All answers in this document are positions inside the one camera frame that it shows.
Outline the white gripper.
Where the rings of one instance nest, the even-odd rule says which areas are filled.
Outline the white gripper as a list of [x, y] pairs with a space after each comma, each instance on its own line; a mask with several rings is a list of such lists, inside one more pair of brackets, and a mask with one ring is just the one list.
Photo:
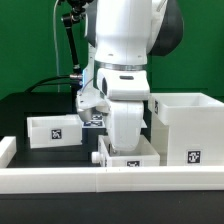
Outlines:
[[142, 101], [107, 101], [106, 129], [115, 150], [133, 151], [139, 142], [143, 121]]

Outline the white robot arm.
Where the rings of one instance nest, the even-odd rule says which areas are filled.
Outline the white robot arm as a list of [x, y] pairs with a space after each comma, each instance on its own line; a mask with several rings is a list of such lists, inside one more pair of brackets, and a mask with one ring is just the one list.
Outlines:
[[80, 118], [100, 111], [114, 149], [132, 151], [149, 99], [147, 57], [171, 53], [183, 37], [177, 0], [97, 0], [94, 75], [77, 94]]

